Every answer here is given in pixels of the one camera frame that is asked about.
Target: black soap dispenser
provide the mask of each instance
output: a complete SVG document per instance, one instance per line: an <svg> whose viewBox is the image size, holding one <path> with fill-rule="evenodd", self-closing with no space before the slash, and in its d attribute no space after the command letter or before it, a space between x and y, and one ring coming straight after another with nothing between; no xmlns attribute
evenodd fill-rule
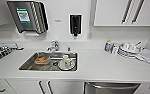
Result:
<svg viewBox="0 0 150 94"><path fill-rule="evenodd" d="M81 34L81 16L82 15L70 15L70 33L74 37Z"/></svg>

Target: sink basin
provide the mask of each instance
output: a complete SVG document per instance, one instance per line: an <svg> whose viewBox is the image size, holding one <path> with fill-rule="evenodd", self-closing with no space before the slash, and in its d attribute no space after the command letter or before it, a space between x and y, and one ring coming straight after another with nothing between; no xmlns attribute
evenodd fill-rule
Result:
<svg viewBox="0 0 150 94"><path fill-rule="evenodd" d="M38 56L44 55L45 57L50 57L49 64L36 64L34 61ZM19 70L34 70L34 71L65 71L62 70L58 63L63 59L63 55L68 55L71 60L74 61L75 66L66 71L76 71L77 70L77 53L62 53L62 52L38 52L34 53L20 68Z"/></svg>

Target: cabinet door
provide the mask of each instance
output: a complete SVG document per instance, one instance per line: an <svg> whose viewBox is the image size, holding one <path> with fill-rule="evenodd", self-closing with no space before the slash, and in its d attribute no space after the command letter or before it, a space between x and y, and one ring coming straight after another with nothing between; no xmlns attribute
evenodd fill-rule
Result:
<svg viewBox="0 0 150 94"><path fill-rule="evenodd" d="M54 94L83 94L83 82L52 81L51 87Z"/></svg>
<svg viewBox="0 0 150 94"><path fill-rule="evenodd" d="M134 94L150 94L150 83L143 83Z"/></svg>
<svg viewBox="0 0 150 94"><path fill-rule="evenodd" d="M0 94L16 94L5 79L0 79Z"/></svg>
<svg viewBox="0 0 150 94"><path fill-rule="evenodd" d="M7 0L0 0L0 25L13 22L6 1Z"/></svg>
<svg viewBox="0 0 150 94"><path fill-rule="evenodd" d="M46 87L37 80L8 80L17 94L48 94Z"/></svg>
<svg viewBox="0 0 150 94"><path fill-rule="evenodd" d="M94 26L126 25L133 3L134 0L97 0Z"/></svg>
<svg viewBox="0 0 150 94"><path fill-rule="evenodd" d="M150 26L150 0L135 0L127 25Z"/></svg>

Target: faucet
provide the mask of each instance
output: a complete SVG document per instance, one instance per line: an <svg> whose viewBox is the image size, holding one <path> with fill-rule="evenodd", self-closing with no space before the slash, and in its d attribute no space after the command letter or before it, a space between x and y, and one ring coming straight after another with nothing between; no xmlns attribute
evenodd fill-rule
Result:
<svg viewBox="0 0 150 94"><path fill-rule="evenodd" d="M52 43L53 47L48 48L47 51L59 51L59 42L52 41L51 43Z"/></svg>

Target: cup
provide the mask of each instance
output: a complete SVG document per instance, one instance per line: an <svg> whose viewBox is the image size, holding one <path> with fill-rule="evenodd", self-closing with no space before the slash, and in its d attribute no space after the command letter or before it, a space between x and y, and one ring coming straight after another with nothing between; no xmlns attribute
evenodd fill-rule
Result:
<svg viewBox="0 0 150 94"><path fill-rule="evenodd" d="M123 49L128 50L129 47L130 47L130 43L129 42L124 43Z"/></svg>
<svg viewBox="0 0 150 94"><path fill-rule="evenodd" d="M135 51L135 50L136 50L136 47L137 47L137 46L135 46L135 44L130 44L130 45L129 45L129 50L130 50L130 51Z"/></svg>

